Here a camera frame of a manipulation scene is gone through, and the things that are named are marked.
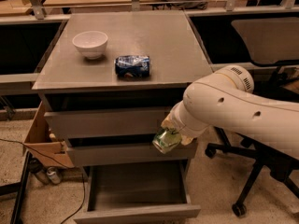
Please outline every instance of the tiled floor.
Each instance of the tiled floor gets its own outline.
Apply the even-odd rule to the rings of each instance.
[[[23,141],[30,124],[30,119],[0,121],[0,138]],[[235,135],[229,137],[233,143],[238,141]],[[231,205],[238,198],[253,161],[224,154],[209,159],[205,155],[206,143],[217,141],[213,129],[204,133],[187,175],[192,203],[201,205],[198,217],[162,223],[299,223],[299,200],[272,179],[267,168],[263,169],[246,199],[247,215],[236,217]],[[0,185],[18,181],[23,162],[22,146],[0,142],[0,162]],[[34,176],[29,176],[21,212],[24,224],[58,224],[80,207],[84,197],[80,171],[63,171],[63,176],[59,185],[42,185]],[[299,174],[294,173],[292,178],[298,185]],[[14,198],[14,194],[0,197],[1,224],[10,223]],[[65,223],[75,222],[70,218]]]

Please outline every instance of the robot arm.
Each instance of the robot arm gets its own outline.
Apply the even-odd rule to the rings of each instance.
[[[162,147],[171,140],[169,131],[176,134],[176,141],[172,140],[170,145],[176,145],[178,136],[183,137],[180,142],[186,137],[192,140],[212,125],[243,134],[298,159],[299,104],[266,99],[252,91],[250,73],[236,65],[194,81],[162,125],[168,136],[159,133],[153,144],[161,151],[170,150]]]

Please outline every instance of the cardboard box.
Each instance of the cardboard box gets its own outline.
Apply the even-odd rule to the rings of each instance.
[[[41,103],[24,144],[45,167],[73,168],[74,164],[66,153],[65,142],[50,140],[49,125],[44,115],[45,107]]]

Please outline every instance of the white bowl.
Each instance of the white bowl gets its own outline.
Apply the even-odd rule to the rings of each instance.
[[[97,59],[104,54],[107,41],[107,35],[98,31],[84,32],[73,38],[73,44],[78,52],[91,60]]]

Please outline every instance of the blue can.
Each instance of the blue can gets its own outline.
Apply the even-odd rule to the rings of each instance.
[[[115,73],[119,77],[148,77],[150,56],[120,56],[114,61]]]

